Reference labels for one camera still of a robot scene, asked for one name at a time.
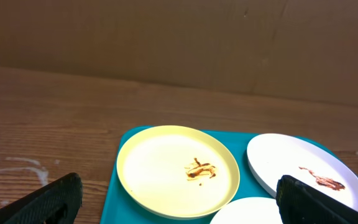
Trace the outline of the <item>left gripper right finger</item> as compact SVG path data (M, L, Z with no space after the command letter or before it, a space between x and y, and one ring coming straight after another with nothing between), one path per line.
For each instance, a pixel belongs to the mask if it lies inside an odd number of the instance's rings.
M277 182L276 203L283 224L358 224L358 212L284 175Z

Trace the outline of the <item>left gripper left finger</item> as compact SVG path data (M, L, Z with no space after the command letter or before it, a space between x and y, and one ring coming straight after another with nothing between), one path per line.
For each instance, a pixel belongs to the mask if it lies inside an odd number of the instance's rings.
M72 172L0 208L0 224L72 224L82 199L81 178Z

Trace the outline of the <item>white plate with crumbs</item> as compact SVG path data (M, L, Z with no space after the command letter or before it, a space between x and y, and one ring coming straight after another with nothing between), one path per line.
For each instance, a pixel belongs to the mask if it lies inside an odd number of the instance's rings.
M210 224L282 224L275 199L247 197L225 205Z

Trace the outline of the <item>white plate with brown sauce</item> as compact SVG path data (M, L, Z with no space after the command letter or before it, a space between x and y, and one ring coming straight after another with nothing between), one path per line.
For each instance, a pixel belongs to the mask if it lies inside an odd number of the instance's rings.
M273 197L278 180L290 175L358 212L358 177L312 143L284 134L260 134L249 141L247 160L258 183Z

